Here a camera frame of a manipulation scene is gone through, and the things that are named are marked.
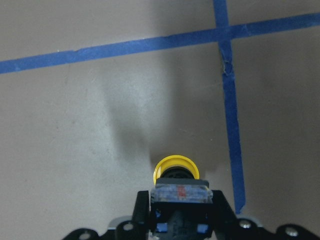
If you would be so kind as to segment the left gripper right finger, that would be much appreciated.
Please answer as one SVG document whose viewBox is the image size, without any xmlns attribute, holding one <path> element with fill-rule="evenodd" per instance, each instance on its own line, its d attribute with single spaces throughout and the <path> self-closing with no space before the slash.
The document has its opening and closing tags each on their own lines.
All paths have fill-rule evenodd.
<svg viewBox="0 0 320 240">
<path fill-rule="evenodd" d="M 255 221 L 237 217 L 223 192 L 213 191 L 213 231 L 219 240 L 318 240 L 320 237 L 296 224 L 284 224 L 275 232 L 268 231 Z"/>
</svg>

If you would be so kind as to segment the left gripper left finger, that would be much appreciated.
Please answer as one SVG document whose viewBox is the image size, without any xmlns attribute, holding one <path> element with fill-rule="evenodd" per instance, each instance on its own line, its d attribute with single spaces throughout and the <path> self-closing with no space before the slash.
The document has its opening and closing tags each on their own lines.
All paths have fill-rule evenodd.
<svg viewBox="0 0 320 240">
<path fill-rule="evenodd" d="M 149 238 L 149 192 L 139 191 L 132 217 L 115 227 L 108 227 L 103 235 L 89 228 L 78 228 L 67 234 L 65 240 L 147 240 Z"/>
</svg>

